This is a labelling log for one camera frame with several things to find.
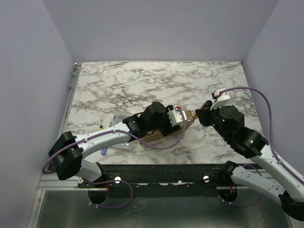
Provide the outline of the orange utility knife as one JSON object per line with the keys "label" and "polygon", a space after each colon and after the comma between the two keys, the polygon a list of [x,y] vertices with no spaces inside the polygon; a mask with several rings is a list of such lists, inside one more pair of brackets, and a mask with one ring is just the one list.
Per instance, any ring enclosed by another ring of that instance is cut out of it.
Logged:
{"label": "orange utility knife", "polygon": [[199,109],[196,109],[195,110],[195,114],[193,115],[193,119],[194,120],[197,120],[197,119],[200,119],[204,114],[204,108],[199,108]]}

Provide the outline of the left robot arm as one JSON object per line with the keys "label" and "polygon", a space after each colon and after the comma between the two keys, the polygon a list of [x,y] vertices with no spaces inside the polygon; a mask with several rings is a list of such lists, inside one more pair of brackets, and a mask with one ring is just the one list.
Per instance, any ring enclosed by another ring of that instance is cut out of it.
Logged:
{"label": "left robot arm", "polygon": [[143,112],[129,116],[107,129],[76,136],[70,131],[65,132],[50,149],[49,159],[42,172],[47,174],[46,167],[51,164],[59,180],[76,176],[88,180],[96,188],[101,187],[105,181],[102,167],[97,162],[87,161],[87,156],[103,148],[134,140],[158,149],[143,141],[147,133],[174,129],[181,123],[186,123],[186,115],[181,107],[165,107],[159,102],[153,102]]}

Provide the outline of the brown cardboard express box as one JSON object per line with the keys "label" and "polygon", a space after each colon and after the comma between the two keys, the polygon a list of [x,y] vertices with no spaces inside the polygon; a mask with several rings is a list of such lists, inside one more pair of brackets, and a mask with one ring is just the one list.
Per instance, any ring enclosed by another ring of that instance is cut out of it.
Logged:
{"label": "brown cardboard express box", "polygon": [[[192,115],[191,110],[183,111],[183,114],[186,121],[185,129],[187,130],[191,125],[194,124],[194,117]],[[167,130],[164,130],[163,132],[155,131],[152,135],[147,135],[142,138],[142,140],[146,143],[151,143],[166,137],[176,136],[182,133],[183,128],[183,123],[181,122],[180,125],[171,127]]]}

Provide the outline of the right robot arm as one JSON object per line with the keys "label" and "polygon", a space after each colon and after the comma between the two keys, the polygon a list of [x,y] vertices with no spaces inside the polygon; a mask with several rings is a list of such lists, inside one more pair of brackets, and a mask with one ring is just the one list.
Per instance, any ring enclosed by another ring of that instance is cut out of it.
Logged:
{"label": "right robot arm", "polygon": [[226,162],[218,174],[219,182],[228,186],[231,183],[249,187],[272,199],[292,218],[304,219],[303,177],[296,173],[292,177],[276,161],[271,153],[268,141],[257,131],[245,127],[244,115],[233,105],[212,109],[212,102],[207,101],[195,111],[199,122],[204,127],[212,126],[223,140],[238,154],[260,166],[273,179],[267,179],[252,173],[233,162]]}

